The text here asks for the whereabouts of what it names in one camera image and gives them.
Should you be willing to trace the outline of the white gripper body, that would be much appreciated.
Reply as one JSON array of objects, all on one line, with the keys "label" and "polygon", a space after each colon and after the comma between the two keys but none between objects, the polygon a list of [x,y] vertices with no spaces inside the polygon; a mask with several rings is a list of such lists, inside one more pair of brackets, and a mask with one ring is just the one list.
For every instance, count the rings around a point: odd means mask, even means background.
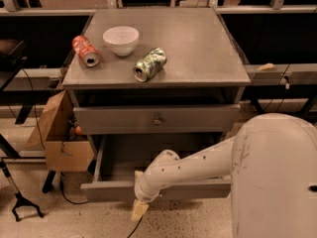
[{"label": "white gripper body", "polygon": [[154,201],[161,190],[161,184],[159,182],[150,182],[146,179],[137,179],[135,181],[134,192],[136,199],[150,203]]}]

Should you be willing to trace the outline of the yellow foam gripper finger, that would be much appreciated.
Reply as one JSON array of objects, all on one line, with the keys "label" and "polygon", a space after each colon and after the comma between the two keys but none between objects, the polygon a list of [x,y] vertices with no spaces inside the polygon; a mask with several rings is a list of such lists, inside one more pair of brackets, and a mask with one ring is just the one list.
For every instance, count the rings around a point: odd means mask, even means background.
[{"label": "yellow foam gripper finger", "polygon": [[143,215],[146,213],[148,208],[149,208],[149,205],[147,203],[136,199],[133,203],[131,220],[134,222],[139,221],[143,217]]}]

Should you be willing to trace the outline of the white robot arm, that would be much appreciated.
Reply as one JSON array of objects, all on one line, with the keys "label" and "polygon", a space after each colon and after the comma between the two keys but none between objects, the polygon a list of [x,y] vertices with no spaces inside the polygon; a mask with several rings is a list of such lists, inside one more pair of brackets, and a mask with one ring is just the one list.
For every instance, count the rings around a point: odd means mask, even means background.
[{"label": "white robot arm", "polygon": [[184,159],[162,151],[135,173],[132,219],[165,188],[222,176],[231,178],[233,238],[317,238],[317,128],[280,113]]}]

